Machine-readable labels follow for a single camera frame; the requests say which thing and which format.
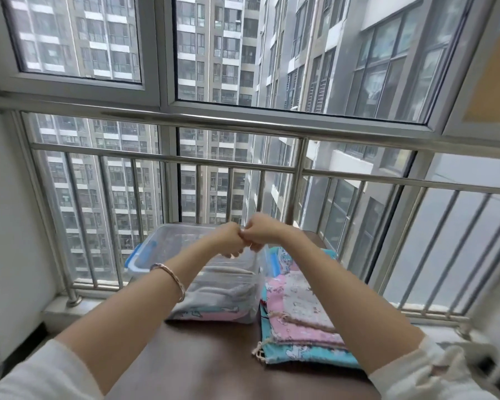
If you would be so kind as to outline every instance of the brown table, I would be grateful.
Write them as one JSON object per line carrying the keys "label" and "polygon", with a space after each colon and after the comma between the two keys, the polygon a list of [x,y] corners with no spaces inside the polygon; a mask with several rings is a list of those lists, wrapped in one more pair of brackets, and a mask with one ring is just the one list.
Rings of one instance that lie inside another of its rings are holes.
{"label": "brown table", "polygon": [[380,398],[362,371],[300,362],[264,366],[251,354],[260,338],[257,322],[166,322],[107,399]]}

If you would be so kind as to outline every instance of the window pane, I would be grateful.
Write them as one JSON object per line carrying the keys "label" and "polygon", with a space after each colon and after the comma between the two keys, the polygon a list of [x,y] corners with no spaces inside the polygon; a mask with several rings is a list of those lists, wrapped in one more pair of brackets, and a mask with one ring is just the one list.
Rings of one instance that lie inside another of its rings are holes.
{"label": "window pane", "polygon": [[133,0],[8,1],[22,71],[141,82]]}
{"label": "window pane", "polygon": [[[203,57],[210,89],[198,93],[180,81],[177,98],[415,123],[426,122],[437,97],[466,4],[387,0],[382,11],[374,0],[200,2],[212,8],[176,2],[177,70],[186,73],[184,60]],[[193,23],[192,11],[203,13],[204,26]]]}

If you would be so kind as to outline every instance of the white shirt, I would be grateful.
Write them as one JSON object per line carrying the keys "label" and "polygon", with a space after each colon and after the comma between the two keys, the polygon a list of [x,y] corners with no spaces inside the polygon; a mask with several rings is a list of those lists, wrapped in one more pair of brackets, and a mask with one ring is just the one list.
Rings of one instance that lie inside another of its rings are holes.
{"label": "white shirt", "polygon": [[[383,400],[496,400],[473,381],[462,348],[449,347],[445,351],[427,337],[419,349],[369,378]],[[102,398],[85,364],[55,340],[47,342],[0,381],[0,400]]]}

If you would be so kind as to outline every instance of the pink fabric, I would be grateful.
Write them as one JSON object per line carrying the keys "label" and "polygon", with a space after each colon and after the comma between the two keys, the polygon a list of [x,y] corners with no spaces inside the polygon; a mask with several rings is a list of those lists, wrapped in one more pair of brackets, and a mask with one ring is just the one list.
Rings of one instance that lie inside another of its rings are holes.
{"label": "pink fabric", "polygon": [[285,283],[285,275],[269,278],[266,282],[267,311],[274,340],[278,343],[305,343],[322,347],[344,348],[344,341],[339,334],[293,324],[281,317],[284,313]]}

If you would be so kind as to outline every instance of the bracelet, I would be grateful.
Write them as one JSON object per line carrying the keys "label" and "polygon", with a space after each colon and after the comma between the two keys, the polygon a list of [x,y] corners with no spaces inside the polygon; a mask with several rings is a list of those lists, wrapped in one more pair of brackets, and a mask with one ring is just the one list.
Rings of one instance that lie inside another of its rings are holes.
{"label": "bracelet", "polygon": [[182,296],[180,297],[178,303],[183,302],[183,299],[185,299],[185,290],[186,290],[185,286],[183,286],[183,283],[180,282],[179,278],[172,272],[172,270],[168,268],[166,265],[159,263],[156,263],[150,267],[150,271],[152,271],[153,269],[163,269],[168,275],[172,277],[172,279],[174,280],[175,283],[177,283],[178,287],[180,288],[180,291],[182,292]]}

